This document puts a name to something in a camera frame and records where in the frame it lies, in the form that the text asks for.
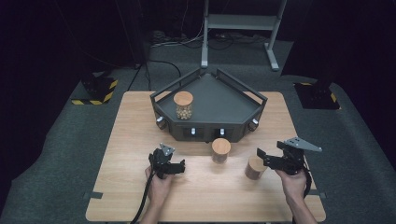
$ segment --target wooden cylinder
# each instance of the wooden cylinder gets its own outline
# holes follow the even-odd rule
[[[267,169],[260,157],[254,155],[248,159],[245,175],[252,180],[258,180]]]
[[[215,163],[224,163],[227,161],[228,154],[231,150],[231,143],[225,138],[217,138],[212,143],[212,161]]]
[[[180,91],[175,94],[176,114],[178,119],[189,119],[192,116],[193,96],[187,91]]]

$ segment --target black cable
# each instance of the black cable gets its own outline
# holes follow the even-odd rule
[[[132,79],[131,84],[129,84],[129,87],[128,87],[127,91],[129,91],[129,90],[131,89],[131,86],[132,86],[132,84],[134,83],[134,80],[136,79],[137,74],[139,74],[140,68],[142,68],[142,66],[143,66],[143,64],[141,64],[141,65],[139,66],[139,68],[137,68],[137,72],[134,74],[134,78]]]
[[[225,4],[223,10],[221,11],[221,14],[224,14],[225,9],[227,8],[228,4],[230,3],[230,0],[227,1],[227,3]]]
[[[249,44],[256,44],[256,43],[265,42],[266,40],[267,40],[267,38],[265,38],[265,37],[263,37],[263,38],[257,37],[256,39],[254,39],[252,41],[249,41],[249,42],[247,42],[247,41],[234,41],[234,43],[235,44],[246,44],[246,45],[249,45]]]
[[[183,41],[189,41],[187,37],[162,37],[154,36],[154,41],[152,47],[161,47],[161,46],[176,46],[182,45]]]
[[[209,45],[209,43],[208,43],[207,45],[208,45],[211,49],[215,49],[215,50],[224,50],[224,49],[227,49],[227,48],[229,48],[230,46],[233,45],[233,38],[231,38],[230,40],[231,40],[231,43],[230,43],[228,46],[226,46],[226,47],[224,47],[224,48],[221,48],[221,49],[213,48],[212,46]]]
[[[152,177],[154,177],[154,176],[155,176],[155,172],[153,171],[152,166],[151,166],[151,174],[149,175],[148,182],[146,183],[145,192],[143,193],[142,203],[140,204],[140,207],[136,213],[136,216],[134,216],[134,220],[132,220],[132,222],[131,222],[132,224],[135,224],[137,222],[137,220],[139,219],[140,215],[142,214],[143,208],[145,207],[146,199],[149,194],[149,185],[151,184]]]
[[[114,2],[116,3],[117,11],[119,12],[119,16],[120,16],[121,23],[122,23],[122,28],[123,28],[123,30],[125,32],[126,38],[128,39],[127,42],[128,42],[128,46],[129,46],[129,51],[131,51],[131,54],[134,55],[134,51],[132,50],[132,46],[131,46],[131,41],[129,41],[131,38],[128,36],[128,32],[126,31],[125,22],[124,22],[124,19],[123,19],[122,15],[121,15],[119,2],[117,0],[114,0]]]
[[[311,185],[312,185],[312,176],[311,174],[309,174],[309,170],[308,168],[304,167],[303,168],[305,176],[306,176],[306,187],[304,190],[304,198],[306,197],[306,195],[308,195],[309,190],[311,190]]]
[[[130,68],[130,67],[128,67],[128,66],[120,66],[120,65],[117,65],[117,64],[114,64],[114,63],[106,62],[106,61],[104,61],[104,60],[101,60],[101,59],[99,59],[99,58],[97,58],[97,57],[91,55],[91,54],[88,53],[87,51],[85,51],[85,50],[79,45],[79,43],[77,42],[77,39],[76,39],[76,37],[74,36],[74,34],[73,34],[73,32],[72,32],[72,29],[71,29],[71,27],[69,26],[69,23],[67,22],[67,20],[66,20],[64,14],[62,13],[61,8],[59,7],[58,1],[55,0],[54,2],[55,2],[56,8],[58,9],[59,14],[61,15],[62,21],[64,22],[64,26],[66,27],[67,31],[69,32],[69,34],[70,34],[71,37],[73,38],[73,42],[74,42],[75,45],[78,47],[79,51],[81,51],[81,52],[84,53],[85,55],[89,56],[90,58],[92,58],[92,59],[94,59],[94,60],[96,60],[96,61],[98,61],[98,62],[100,62],[100,63],[106,64],[106,65],[110,65],[110,66],[113,66],[113,67],[118,67],[118,68]]]
[[[178,77],[181,77],[181,72],[180,69],[178,69],[178,67],[174,64],[174,63],[169,63],[169,62],[165,62],[165,61],[157,61],[157,60],[148,60],[149,62],[153,62],[153,63],[168,63],[171,64],[172,66],[174,66],[176,68],[176,70],[178,71]]]
[[[184,25],[184,19],[186,19],[186,14],[187,11],[189,10],[189,0],[187,0],[186,3],[186,10],[184,11],[184,16],[183,16],[183,20],[181,21],[181,25],[180,25],[180,33],[183,34],[183,25]]]
[[[194,42],[198,42],[199,44],[196,47],[192,47],[192,46],[189,45],[190,43],[194,43]],[[202,43],[202,39],[201,38],[197,38],[195,40],[192,40],[189,43],[180,42],[179,44],[184,46],[184,47],[186,47],[186,48],[189,48],[189,49],[200,49],[202,47],[203,43]]]
[[[149,76],[149,67],[146,64],[146,73],[145,73],[145,77],[148,80],[148,90],[151,91],[151,78]]]

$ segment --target gray carpet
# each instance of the gray carpet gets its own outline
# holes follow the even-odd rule
[[[215,41],[210,44],[224,46]],[[280,68],[291,46],[291,42],[276,41],[274,52]],[[183,75],[200,66],[201,50],[153,48],[150,59],[174,63]],[[323,223],[395,223],[395,172],[342,88],[331,85],[341,110],[303,109],[292,83],[315,80],[273,72],[262,43],[210,49],[206,70],[215,72],[217,68],[257,91],[282,92],[297,134],[323,148],[321,153],[306,152],[318,190],[326,195],[322,200],[327,215]],[[0,223],[89,223],[85,193],[93,189],[121,97],[135,73],[129,68],[111,73],[119,84],[106,105],[65,102],[40,158],[13,180]],[[140,70],[131,91],[149,89],[145,74],[149,74],[153,91],[178,77],[172,65],[149,62],[147,70]]]

